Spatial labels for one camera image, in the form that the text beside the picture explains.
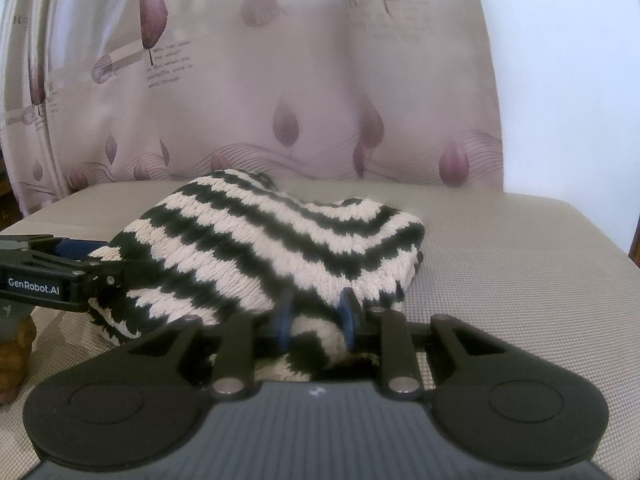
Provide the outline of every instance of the striped knit fabric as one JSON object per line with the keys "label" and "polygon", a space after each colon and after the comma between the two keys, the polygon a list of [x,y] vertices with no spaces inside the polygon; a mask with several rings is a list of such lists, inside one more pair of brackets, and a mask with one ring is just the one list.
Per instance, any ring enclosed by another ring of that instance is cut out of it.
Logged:
{"label": "striped knit fabric", "polygon": [[420,219],[371,200],[301,202],[263,174],[216,171],[91,254],[146,260],[154,273],[144,287],[92,301],[91,314],[119,344],[185,314],[215,324],[238,309],[269,310],[289,286],[298,309],[289,352],[258,364],[257,378],[327,377],[357,361],[338,326],[342,289],[350,286],[365,307],[398,308],[422,259],[423,237]]}

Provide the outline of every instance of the knitted sweater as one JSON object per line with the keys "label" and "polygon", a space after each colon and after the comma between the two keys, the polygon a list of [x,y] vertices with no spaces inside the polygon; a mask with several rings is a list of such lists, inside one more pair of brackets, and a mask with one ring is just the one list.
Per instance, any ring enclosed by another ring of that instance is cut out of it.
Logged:
{"label": "knitted sweater", "polygon": [[335,310],[343,288],[350,286],[364,307],[398,308],[423,237],[420,219],[371,200],[302,202],[264,174],[216,171],[91,254],[146,260],[153,275],[108,304],[92,301],[90,313],[119,344],[185,314],[215,324],[239,309],[263,312],[290,287],[298,306],[292,345],[260,363],[257,379],[311,380],[353,358]]}

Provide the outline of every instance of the purple leaf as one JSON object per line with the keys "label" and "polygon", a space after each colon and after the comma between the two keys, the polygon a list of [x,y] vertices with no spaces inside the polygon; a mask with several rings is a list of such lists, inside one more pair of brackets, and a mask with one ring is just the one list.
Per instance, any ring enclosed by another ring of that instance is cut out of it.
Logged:
{"label": "purple leaf", "polygon": [[368,98],[364,99],[360,115],[360,140],[365,148],[372,150],[380,145],[385,136],[385,124]]}
{"label": "purple leaf", "polygon": [[44,69],[42,65],[34,66],[28,63],[29,70],[29,91],[31,93],[31,103],[34,106],[40,106],[44,102]]}
{"label": "purple leaf", "polygon": [[71,168],[71,170],[69,171],[69,184],[71,186],[71,189],[76,191],[80,191],[81,189],[89,186],[89,182],[87,181],[84,174],[76,170],[76,168]]}
{"label": "purple leaf", "polygon": [[465,149],[450,139],[440,157],[440,179],[449,187],[460,187],[469,176],[469,159]]}
{"label": "purple leaf", "polygon": [[107,142],[104,143],[104,153],[106,153],[107,158],[109,159],[109,164],[113,164],[113,161],[116,160],[117,151],[118,143],[116,142],[116,139],[113,138],[113,134],[109,132]]}
{"label": "purple leaf", "polygon": [[168,12],[164,0],[140,0],[140,29],[142,46],[151,50],[162,36]]}
{"label": "purple leaf", "polygon": [[280,100],[276,111],[273,113],[273,133],[276,139],[288,148],[293,146],[300,135],[298,118],[284,99]]}
{"label": "purple leaf", "polygon": [[361,141],[358,141],[356,148],[353,150],[353,167],[356,170],[356,174],[360,178],[364,178],[364,145]]}
{"label": "purple leaf", "polygon": [[263,27],[280,14],[277,0],[244,0],[240,7],[240,17],[249,27]]}
{"label": "purple leaf", "polygon": [[33,106],[27,106],[22,112],[22,124],[29,126],[36,120],[36,114],[33,111]]}
{"label": "purple leaf", "polygon": [[35,180],[38,182],[42,180],[42,165],[37,160],[33,163],[32,173]]}
{"label": "purple leaf", "polygon": [[166,146],[164,145],[164,142],[162,142],[162,140],[160,141],[160,149],[162,150],[162,159],[164,160],[164,165],[168,166],[169,165],[169,150],[166,148]]}
{"label": "purple leaf", "polygon": [[211,155],[211,171],[228,170],[231,165],[226,161],[226,158],[222,155]]}
{"label": "purple leaf", "polygon": [[91,70],[91,79],[98,85],[101,85],[113,75],[113,63],[111,56],[102,56]]}
{"label": "purple leaf", "polygon": [[142,157],[138,159],[138,163],[133,169],[133,178],[136,180],[150,180],[149,172],[146,169],[146,164]]}

